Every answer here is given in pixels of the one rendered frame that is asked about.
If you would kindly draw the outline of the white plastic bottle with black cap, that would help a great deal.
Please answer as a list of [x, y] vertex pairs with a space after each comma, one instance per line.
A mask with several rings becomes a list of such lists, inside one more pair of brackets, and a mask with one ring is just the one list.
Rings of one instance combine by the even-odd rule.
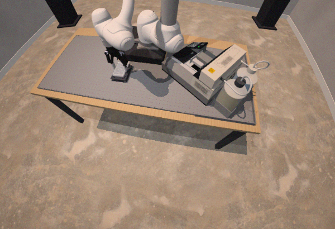
[[[245, 87], [246, 80], [245, 78], [241, 81], [242, 77], [237, 77], [237, 79], [227, 80], [228, 82], [237, 92], [241, 94], [245, 94], [247, 89]], [[216, 100], [225, 106], [229, 111], [233, 111], [233, 109], [243, 100], [245, 96], [240, 96], [235, 93], [226, 83], [221, 89], [219, 95]]]

